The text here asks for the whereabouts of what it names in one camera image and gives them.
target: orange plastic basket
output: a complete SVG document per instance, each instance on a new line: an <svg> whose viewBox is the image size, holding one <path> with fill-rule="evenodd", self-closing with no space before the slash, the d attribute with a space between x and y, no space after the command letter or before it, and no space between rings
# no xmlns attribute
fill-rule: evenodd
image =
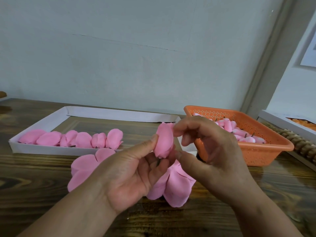
<svg viewBox="0 0 316 237"><path fill-rule="evenodd" d="M242 150L244 159L248 166L268 166L281 153L281 151L292 151L293 143L288 139L269 129L265 125L251 118L250 116L240 111L218 109L211 107L202 107L195 105L187 105L184 107L187 116L192 116L193 113L198 113L206 118L215 120L223 119L224 117L234 120L237 126L249 133L255 133L256 136L264 138L266 144L239 142L238 145ZM207 153L203 142L197 139L194 142L199 156L202 160L207 160Z"/></svg>

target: wall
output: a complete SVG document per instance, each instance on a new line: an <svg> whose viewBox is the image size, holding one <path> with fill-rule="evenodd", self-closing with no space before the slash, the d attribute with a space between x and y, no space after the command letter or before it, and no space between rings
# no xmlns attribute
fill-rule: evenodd
<svg viewBox="0 0 316 237"><path fill-rule="evenodd" d="M239 109L283 0L0 0L11 97Z"/></svg>
<svg viewBox="0 0 316 237"><path fill-rule="evenodd" d="M314 14L316 0L297 0L265 67L247 114L257 118L267 109L274 92Z"/></svg>
<svg viewBox="0 0 316 237"><path fill-rule="evenodd" d="M312 16L267 110L284 114L316 117L316 67L301 66L301 60L316 31L316 12Z"/></svg>

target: wooden table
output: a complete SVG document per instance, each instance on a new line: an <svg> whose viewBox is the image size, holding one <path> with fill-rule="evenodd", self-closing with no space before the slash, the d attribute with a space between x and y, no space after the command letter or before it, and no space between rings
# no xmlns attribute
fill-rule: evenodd
<svg viewBox="0 0 316 237"><path fill-rule="evenodd" d="M0 102L0 235L15 236L67 194L74 156L12 154L8 140L65 106L7 99ZM287 153L268 167L250 167L265 193L305 236L316 236L316 172ZM188 202L141 199L117 217L106 236L242 236L229 206L196 183Z"/></svg>

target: white box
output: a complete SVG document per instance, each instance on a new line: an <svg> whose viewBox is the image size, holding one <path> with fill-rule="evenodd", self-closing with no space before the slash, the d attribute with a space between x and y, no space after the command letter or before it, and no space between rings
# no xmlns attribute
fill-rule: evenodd
<svg viewBox="0 0 316 237"><path fill-rule="evenodd" d="M24 154L41 154L41 155L88 155L95 154L98 149L92 148L76 148L76 147L59 147L59 146L40 146L18 143L18 139L26 132L43 129L45 131L52 131L70 116L107 119L107 120L121 120L121 121L136 121L136 122L178 122L179 116L169 114L158 114L140 111L123 111L104 108L92 108L81 106L65 106L49 116L36 122L34 125L28 127L16 136L9 140L10 147L13 153ZM188 146L182 146L183 151L187 151L193 155L197 155L198 151L192 143Z"/></svg>
<svg viewBox="0 0 316 237"><path fill-rule="evenodd" d="M316 131L310 128L307 128L305 126L302 126L300 124L297 124L294 121L289 120L288 118L302 119L302 120L310 121L312 123L316 123L316 120L314 119L311 119L302 115L280 114L280 113L275 113L275 112L267 111L267 110L260 111L259 117L265 119L266 121L272 123L273 125L279 128L291 130L294 133L316 144Z"/></svg>

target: fingernail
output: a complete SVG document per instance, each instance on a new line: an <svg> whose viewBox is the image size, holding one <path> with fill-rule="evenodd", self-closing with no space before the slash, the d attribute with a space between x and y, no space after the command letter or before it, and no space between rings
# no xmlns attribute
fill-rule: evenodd
<svg viewBox="0 0 316 237"><path fill-rule="evenodd" d="M180 160L182 154L181 154L181 152L177 151L175 156L176 156L176 159L177 159L177 160Z"/></svg>
<svg viewBox="0 0 316 237"><path fill-rule="evenodd" d="M154 135L150 138L150 140L151 140L152 142L155 142L155 141L157 140L157 138L158 138L158 135L157 135L157 134L154 134Z"/></svg>

